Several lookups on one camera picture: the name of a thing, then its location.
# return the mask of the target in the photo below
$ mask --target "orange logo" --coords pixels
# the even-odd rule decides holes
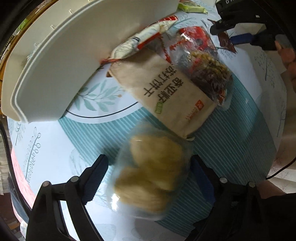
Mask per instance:
[[[199,110],[202,110],[203,107],[205,106],[203,104],[203,102],[201,100],[199,100],[198,102],[196,102],[195,106],[199,109]]]

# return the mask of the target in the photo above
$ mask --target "silver screw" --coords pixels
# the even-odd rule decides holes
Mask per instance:
[[[42,186],[47,187],[49,185],[49,181],[45,181],[42,183]]]
[[[228,180],[227,180],[225,177],[222,177],[222,178],[220,178],[220,182],[222,182],[222,183],[227,183]]]
[[[74,176],[74,177],[71,177],[71,182],[77,182],[78,180],[79,180],[79,177],[77,177],[77,176]]]
[[[256,184],[253,183],[253,182],[249,182],[249,186],[252,187],[252,188],[254,188],[256,186]]]

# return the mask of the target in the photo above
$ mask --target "black curved line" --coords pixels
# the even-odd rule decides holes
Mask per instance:
[[[82,117],[82,118],[91,118],[91,119],[93,119],[93,118],[101,118],[101,117],[106,117],[106,116],[110,116],[110,115],[115,115],[115,114],[120,113],[120,112],[122,112],[122,111],[124,111],[124,110],[127,110],[128,108],[134,106],[134,105],[137,104],[137,103],[138,103],[138,102],[136,102],[136,103],[132,104],[131,106],[126,107],[125,109],[120,110],[120,111],[118,111],[118,112],[115,112],[115,113],[112,113],[112,114],[109,114],[109,115],[103,115],[103,116],[94,116],[94,117],[90,117],[90,116],[81,116],[81,115],[76,115],[76,114],[74,114],[74,113],[72,113],[72,112],[70,112],[70,111],[68,111],[68,110],[66,110],[66,111],[67,111],[68,113],[70,113],[70,114],[72,114],[72,115],[75,115],[75,116],[78,116],[78,117]]]

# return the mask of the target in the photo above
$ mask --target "tablecloth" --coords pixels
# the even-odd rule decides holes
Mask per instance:
[[[202,19],[219,19],[215,8],[206,8],[208,16],[178,11],[179,21],[170,30],[171,34],[184,26],[205,26]],[[239,34],[241,30],[231,31]],[[159,42],[154,46],[160,55],[165,44]],[[284,128],[286,88],[261,48],[240,45],[236,49],[237,54],[218,50],[221,60],[234,73],[230,108],[216,109],[194,134],[193,144],[194,154],[199,154],[218,176],[246,184],[264,180],[270,170]],[[104,192],[112,164],[130,130],[140,120],[165,128],[113,78],[106,77],[107,71],[108,65],[98,68],[56,122],[23,124],[8,120],[22,174],[36,195],[43,181],[65,182],[105,154],[110,167],[94,200],[86,206],[103,238],[107,241],[184,240],[193,229],[192,224],[206,218],[212,208],[192,175],[166,218],[157,223],[121,216],[107,206]],[[70,234],[77,238],[64,202],[62,207]]]

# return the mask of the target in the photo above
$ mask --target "teal striped pattern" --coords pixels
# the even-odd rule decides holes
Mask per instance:
[[[93,163],[103,153],[113,163],[130,130],[143,119],[165,128],[144,108],[108,123],[84,124],[66,117],[59,122],[85,161]],[[262,113],[236,76],[230,108],[216,109],[195,133],[193,144],[194,154],[218,176],[238,184],[264,180],[276,154]],[[170,212],[158,223],[186,237],[192,224],[206,218],[211,208],[190,174]]]

